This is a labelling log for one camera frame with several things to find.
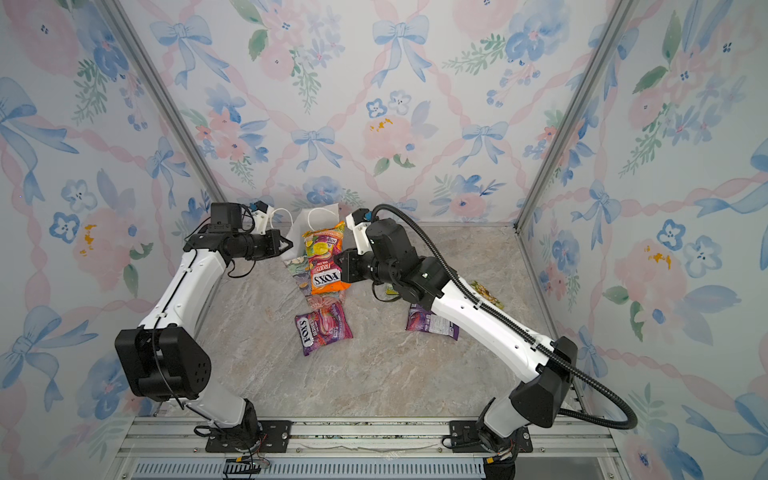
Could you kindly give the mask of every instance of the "blue bow pattern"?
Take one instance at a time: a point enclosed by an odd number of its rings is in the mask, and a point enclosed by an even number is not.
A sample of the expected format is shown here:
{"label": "blue bow pattern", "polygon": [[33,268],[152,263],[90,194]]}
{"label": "blue bow pattern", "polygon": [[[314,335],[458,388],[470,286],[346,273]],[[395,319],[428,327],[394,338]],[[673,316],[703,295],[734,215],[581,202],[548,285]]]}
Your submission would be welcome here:
{"label": "blue bow pattern", "polygon": [[155,22],[150,25],[149,28],[152,31],[152,35],[154,35],[157,41],[160,42],[160,45],[168,47],[177,41],[179,42],[179,51],[184,60],[185,69],[176,75],[176,78],[174,79],[176,85],[180,84],[182,87],[187,88],[187,74],[190,71],[193,71],[195,67],[192,51],[194,51],[194,53],[200,57],[200,60],[208,65],[208,68],[215,74],[226,81],[230,81],[227,74],[222,70],[223,68],[229,67],[230,64],[208,55],[199,45],[196,45],[196,43],[201,43],[203,45],[211,45],[213,43],[210,39],[208,24],[199,15],[192,15],[189,17],[186,24],[177,23],[176,25],[171,25],[166,22]]}
{"label": "blue bow pattern", "polygon": [[8,145],[16,151],[18,156],[22,158],[29,169],[27,176],[24,177],[24,185],[22,188],[24,201],[27,205],[32,205],[33,197],[45,201],[34,173],[35,167],[38,166],[38,155],[26,138],[4,125],[6,121],[23,134],[26,134],[51,148],[65,151],[70,154],[80,153],[62,141],[67,136],[66,128],[37,128],[16,120],[16,118],[31,117],[37,113],[37,107],[32,103],[32,100],[21,85],[16,83],[12,78],[0,78],[0,135],[2,135],[5,141],[8,142]]}
{"label": "blue bow pattern", "polygon": [[598,355],[597,349],[592,344],[592,335],[586,326],[581,326],[578,330],[578,337],[581,343],[584,345],[578,350],[578,359],[586,359],[584,364],[584,372],[587,375],[593,375],[595,378],[601,378],[608,374],[608,365],[605,363],[603,357]]}
{"label": "blue bow pattern", "polygon": [[177,164],[170,162],[168,159],[174,156],[174,151],[170,147],[170,142],[166,137],[160,137],[157,141],[157,151],[154,155],[147,159],[147,173],[152,178],[157,178],[160,172],[163,172],[165,180],[168,182],[168,208],[176,207],[176,200],[174,199],[174,177],[170,174],[170,171],[174,171],[182,177],[189,177],[190,175],[184,169],[187,162],[179,162]]}
{"label": "blue bow pattern", "polygon": [[310,153],[310,156],[303,162],[300,162],[297,166],[297,170],[303,170],[306,172],[306,168],[310,165],[310,162],[317,158],[317,149],[319,148],[321,152],[323,152],[323,156],[325,156],[328,161],[336,167],[341,168],[341,165],[339,165],[339,160],[342,155],[339,155],[337,153],[334,153],[323,144],[333,145],[336,143],[335,134],[333,133],[333,129],[331,127],[323,127],[320,128],[318,131],[306,131],[306,130],[295,130],[291,132],[291,140],[293,140],[293,143],[296,145],[304,145],[306,144],[307,149]]}
{"label": "blue bow pattern", "polygon": [[494,140],[501,140],[504,138],[504,136],[507,134],[508,127],[509,124],[505,121],[497,122],[490,127],[479,127],[478,125],[469,125],[464,127],[462,129],[462,138],[464,140],[471,140],[474,138],[475,144],[472,145],[472,151],[469,152],[469,155],[460,157],[457,161],[453,162],[453,164],[461,167],[468,158],[480,153],[480,149],[482,148],[483,144],[483,137],[485,137],[485,151],[488,152],[488,156],[491,158],[493,163],[497,164],[498,155],[503,154],[504,151],[492,144],[491,139],[493,138]]}
{"label": "blue bow pattern", "polygon": [[[411,64],[411,68],[416,73],[416,76],[426,81],[424,78],[424,68],[429,68],[432,63],[426,61],[424,58],[419,57],[409,42],[413,41],[419,45],[424,45],[427,41],[427,34],[429,33],[429,20],[424,15],[418,15],[413,20],[406,23],[398,23],[395,25],[389,20],[379,20],[373,24],[373,41],[377,45],[386,45],[392,42],[392,54],[389,56],[389,67],[381,70],[379,73],[373,76],[371,85],[377,84],[381,88],[386,75],[391,70],[395,70],[400,65],[400,59],[402,57],[402,51],[405,51],[408,63]],[[400,48],[400,40],[403,39],[402,50]]]}
{"label": "blue bow pattern", "polygon": [[599,180],[592,182],[592,186],[589,187],[589,196],[596,200],[592,204],[592,207],[587,210],[587,213],[585,214],[582,214],[581,212],[571,212],[571,216],[573,217],[571,222],[575,222],[580,218],[585,220],[592,220],[592,217],[595,217],[594,228],[592,229],[591,248],[594,250],[595,242],[600,242],[600,245],[603,244],[602,217],[605,215],[606,223],[611,223],[616,220],[621,214],[621,202],[619,202],[619,200],[610,198],[608,194],[605,193],[603,182]]}
{"label": "blue bow pattern", "polygon": [[54,377],[58,372],[58,360],[50,353],[36,352],[30,353],[30,350],[37,347],[40,349],[54,349],[62,346],[79,345],[98,336],[96,333],[84,333],[88,328],[88,321],[85,320],[74,329],[56,336],[52,339],[44,339],[50,332],[56,330],[61,324],[61,317],[50,307],[45,305],[36,306],[27,313],[24,320],[24,335],[18,337],[13,346],[7,353],[0,355],[0,388],[7,389],[16,383],[18,376],[22,374],[24,361],[43,372],[51,380],[43,395],[45,411],[50,412],[54,400],[63,400],[61,392]]}
{"label": "blue bow pattern", "polygon": [[[768,172],[768,139],[763,141],[755,150],[750,163],[757,170]],[[746,197],[732,204],[720,198],[704,198],[694,203],[701,207],[701,211],[696,215],[697,218],[728,208],[739,214],[751,214],[762,210],[764,207],[768,207],[768,182],[760,185],[752,193],[747,194]],[[766,268],[768,268],[768,227],[766,227],[766,231],[763,233],[763,242],[760,244],[760,269],[765,270]]]}

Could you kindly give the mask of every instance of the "marble floor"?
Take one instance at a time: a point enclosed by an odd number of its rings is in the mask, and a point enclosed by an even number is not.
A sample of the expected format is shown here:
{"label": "marble floor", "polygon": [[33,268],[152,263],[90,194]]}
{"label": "marble floor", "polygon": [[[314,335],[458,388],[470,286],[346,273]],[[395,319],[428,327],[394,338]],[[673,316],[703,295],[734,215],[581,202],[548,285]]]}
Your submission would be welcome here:
{"label": "marble floor", "polygon": [[[549,334],[510,227],[424,230],[467,281],[484,284],[507,313]],[[369,282],[355,283],[344,303],[355,338],[304,356],[293,318],[310,308],[283,264],[265,260],[243,279],[224,278],[198,341],[214,375],[264,416],[474,416],[517,384],[501,360],[464,332],[458,341],[406,332],[408,309],[405,301],[376,301]],[[166,412],[179,414],[173,407]]]}

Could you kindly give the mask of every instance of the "fox's fruits candy bag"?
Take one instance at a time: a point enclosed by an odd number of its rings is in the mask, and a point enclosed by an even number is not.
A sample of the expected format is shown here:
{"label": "fox's fruits candy bag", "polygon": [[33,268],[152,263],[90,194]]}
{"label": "fox's fruits candy bag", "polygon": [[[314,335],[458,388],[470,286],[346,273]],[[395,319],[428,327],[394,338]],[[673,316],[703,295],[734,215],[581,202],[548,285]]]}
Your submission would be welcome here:
{"label": "fox's fruits candy bag", "polygon": [[313,295],[349,288],[348,283],[341,281],[341,269],[333,261],[333,256],[341,253],[342,240],[344,240],[344,222],[340,222],[334,228],[304,234]]}

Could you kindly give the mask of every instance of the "wire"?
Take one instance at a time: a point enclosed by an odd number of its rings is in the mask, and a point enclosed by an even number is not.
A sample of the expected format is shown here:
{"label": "wire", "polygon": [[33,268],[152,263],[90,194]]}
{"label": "wire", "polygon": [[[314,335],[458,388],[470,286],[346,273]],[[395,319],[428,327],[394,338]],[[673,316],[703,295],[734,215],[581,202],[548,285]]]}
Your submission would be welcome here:
{"label": "wire", "polygon": [[253,259],[253,263],[250,264],[250,270],[248,270],[246,273],[242,275],[232,275],[232,272],[235,270],[235,260],[232,259],[232,270],[227,272],[227,276],[229,278],[243,278],[244,276],[249,276],[251,272],[253,272],[253,267],[256,266],[256,259]]}
{"label": "wire", "polygon": [[176,399],[176,403],[179,404],[179,408],[184,410],[184,405],[181,403],[181,400],[179,400],[179,397],[176,395],[176,392],[168,385],[168,381],[165,379],[165,374],[163,374],[163,369],[160,368],[160,359],[157,357],[157,350],[154,346],[154,336],[157,334],[157,324],[160,323],[160,319],[163,318],[161,316],[157,317],[157,320],[154,322],[154,327],[152,327],[152,353],[154,354],[154,364],[157,367],[157,371],[160,372],[160,377],[163,379],[163,383],[165,384],[165,387],[168,389],[168,392]]}
{"label": "wire", "polygon": [[614,420],[607,420],[601,417],[589,415],[583,412],[576,412],[574,410],[569,410],[569,409],[560,409],[558,413],[572,417],[574,419],[579,419],[579,420],[584,420],[585,422],[594,423],[595,425],[600,425],[609,429],[632,430],[634,427],[637,426],[637,415],[634,413],[634,410],[632,410],[632,408],[620,396],[618,396],[616,393],[610,390],[607,386],[603,385],[602,383],[593,379],[586,373],[582,372],[580,369],[572,366],[569,362],[562,359],[560,356],[558,356],[556,353],[550,350],[547,346],[542,345],[541,343],[537,344],[536,339],[532,335],[530,335],[525,329],[521,328],[517,323],[512,321],[512,319],[508,317],[505,313],[501,312],[500,310],[496,310],[495,308],[491,307],[487,303],[483,302],[482,299],[478,298],[474,292],[472,292],[469,288],[467,288],[462,283],[462,281],[458,278],[458,275],[456,275],[456,273],[454,273],[449,267],[449,265],[446,263],[445,258],[443,258],[443,256],[440,254],[440,251],[437,249],[437,246],[427,236],[424,230],[422,230],[422,228],[415,221],[411,219],[411,217],[409,217],[407,214],[405,214],[398,208],[393,207],[392,205],[380,204],[380,205],[376,205],[373,208],[373,212],[371,212],[371,218],[376,219],[376,214],[380,210],[387,210],[389,212],[392,212],[396,216],[400,217],[401,220],[403,220],[406,224],[408,224],[408,226],[411,227],[416,232],[416,234],[419,235],[419,237],[424,241],[424,243],[426,243],[427,247],[432,252],[432,255],[434,255],[437,261],[440,263],[443,270],[448,274],[448,277],[451,279],[451,281],[456,285],[458,290],[462,294],[464,294],[464,296],[469,301],[474,303],[480,310],[486,312],[487,314],[498,319],[500,322],[504,323],[507,327],[512,329],[512,331],[514,331],[520,337],[522,337],[527,343],[530,343],[533,346],[532,348],[535,348],[539,352],[543,353],[552,362],[556,363],[559,367],[566,370],[570,374],[578,377],[579,379],[583,380],[584,383],[586,383],[587,385],[597,390],[602,396],[611,400],[614,403],[614,405],[616,405],[627,416],[627,419],[621,422],[617,422]]}
{"label": "wire", "polygon": [[[261,446],[262,446],[262,445],[264,445],[264,440],[266,440],[266,435],[264,436],[264,438],[263,438],[263,439],[261,439],[261,442],[259,442],[259,448],[258,448],[258,449],[256,449],[256,456],[257,456],[257,457],[258,457],[258,458],[259,458],[259,459],[260,459],[262,462],[266,462],[266,467],[267,467],[267,468],[269,468],[269,467],[272,465],[272,462],[270,462],[269,460],[267,460],[266,458],[264,458],[263,456],[261,456],[261,454],[259,453],[259,451],[261,450]],[[250,456],[250,461],[253,463],[253,455],[251,455],[251,456]]]}
{"label": "wire", "polygon": [[253,218],[253,212],[250,211],[250,207],[243,204],[238,204],[240,207],[243,208],[243,218],[245,218],[245,214],[248,213],[248,216],[250,217],[250,228],[248,230],[245,230],[245,233],[251,233],[253,232],[253,229],[256,228],[256,219]]}
{"label": "wire", "polygon": [[[170,305],[170,301],[174,299],[174,295],[176,295],[177,290],[179,290],[179,286],[181,286],[181,282],[184,281],[184,277],[187,276],[187,269],[194,264],[194,261],[197,259],[197,249],[194,249],[194,257],[192,257],[192,261],[190,261],[189,265],[186,269],[184,269],[184,274],[179,279],[179,283],[176,284],[176,288],[174,288],[174,291],[170,294],[168,297],[168,301],[165,303],[165,306],[163,307],[163,310],[161,313],[165,313],[165,310],[168,309],[168,306]],[[163,383],[165,384],[165,387],[168,389],[168,392],[176,399],[176,403],[179,404],[179,408],[184,410],[184,404],[181,403],[181,400],[179,400],[179,397],[176,395],[176,392],[168,385],[168,381],[165,379],[165,374],[163,373],[163,369],[160,368],[160,359],[157,357],[157,348],[155,347],[155,341],[154,336],[157,334],[157,325],[160,323],[160,319],[163,318],[158,313],[157,319],[154,321],[154,326],[152,327],[152,334],[151,334],[151,341],[152,341],[152,356],[154,357],[154,365],[157,367],[157,371],[160,372],[160,377],[163,379]]]}
{"label": "wire", "polygon": [[334,445],[333,447],[312,447],[304,444],[299,444],[299,447],[301,447],[302,450],[336,450],[336,449],[342,449],[342,450],[350,450],[351,452],[358,452],[359,450],[365,450],[366,452],[376,452],[376,453],[398,453],[398,452],[417,452],[424,449],[433,449],[435,447],[439,447],[439,443],[433,443],[431,445],[426,445],[423,447],[411,447],[407,449],[368,449],[367,447],[348,447],[346,445]]}
{"label": "wire", "polygon": [[400,299],[402,298],[402,297],[400,296],[400,294],[398,293],[396,297],[393,297],[393,298],[389,298],[389,299],[387,299],[387,300],[381,300],[381,299],[380,299],[380,298],[378,298],[378,296],[376,295],[376,283],[374,283],[374,282],[371,282],[371,292],[373,292],[373,298],[377,299],[379,302],[384,302],[384,303],[391,303],[391,302],[396,302],[397,300],[400,300]]}
{"label": "wire", "polygon": [[[290,210],[288,210],[287,208],[276,208],[275,210],[272,210],[272,213],[270,214],[270,229],[273,229],[273,228],[274,228],[274,225],[272,225],[272,218],[275,216],[275,214],[276,214],[276,213],[277,213],[279,210],[285,210],[285,211],[286,211],[286,213],[287,213],[287,214],[288,214],[288,216],[290,217],[290,226],[291,226],[291,227],[293,227],[293,215],[290,213]],[[310,218],[310,216],[309,216],[309,215],[307,215],[307,216],[306,216],[306,218],[307,218],[307,221],[306,221],[306,222],[307,222],[307,223],[309,223],[309,222],[310,222],[310,221],[309,221],[309,218]]]}
{"label": "wire", "polygon": [[[451,445],[446,445],[445,440],[448,439],[451,441]],[[454,443],[453,437],[445,436],[440,441],[442,443],[442,446],[446,447],[447,449],[463,449],[464,447],[476,447],[481,444],[481,442],[478,440],[477,442],[466,442],[466,443]]]}
{"label": "wire", "polygon": [[189,235],[187,235],[187,236],[184,238],[184,241],[186,242],[187,240],[189,240],[189,239],[190,239],[190,237],[192,237],[192,236],[193,236],[193,235],[194,235],[194,234],[195,234],[195,233],[196,233],[196,232],[197,232],[197,231],[200,229],[200,227],[202,227],[202,226],[203,226],[203,225],[204,225],[204,224],[205,224],[205,223],[206,223],[208,220],[210,220],[210,215],[208,216],[208,218],[206,218],[205,220],[203,220],[202,222],[200,222],[200,224],[199,224],[199,225],[197,225],[197,227],[195,227],[195,229],[194,229],[194,230],[192,230],[192,233],[190,233]]}

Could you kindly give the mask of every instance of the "candy bag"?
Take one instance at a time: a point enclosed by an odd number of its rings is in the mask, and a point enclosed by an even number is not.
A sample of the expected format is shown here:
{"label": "candy bag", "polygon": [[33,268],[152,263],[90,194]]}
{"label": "candy bag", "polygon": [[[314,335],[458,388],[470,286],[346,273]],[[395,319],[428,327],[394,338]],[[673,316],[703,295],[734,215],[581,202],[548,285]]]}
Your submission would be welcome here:
{"label": "candy bag", "polygon": [[353,337],[352,330],[346,323],[344,309],[338,302],[304,315],[297,315],[296,328],[299,330],[304,356],[323,345]]}
{"label": "candy bag", "polygon": [[341,269],[333,261],[333,256],[341,253],[342,240],[344,240],[344,222],[340,222],[334,228],[304,234],[313,295],[349,288],[348,283],[341,281]]}
{"label": "candy bag", "polygon": [[339,292],[319,293],[317,295],[312,294],[312,287],[310,286],[310,262],[303,255],[293,260],[286,260],[286,268],[290,272],[296,285],[299,287],[301,293],[306,297],[306,302],[310,305],[310,308],[317,310],[323,306],[331,306],[334,302],[343,302],[346,296],[346,291],[341,290]]}
{"label": "candy bag", "polygon": [[440,333],[441,335],[452,336],[454,340],[458,340],[458,325],[454,325],[447,319],[435,315],[423,306],[415,303],[411,304],[411,309],[408,311],[406,330]]}

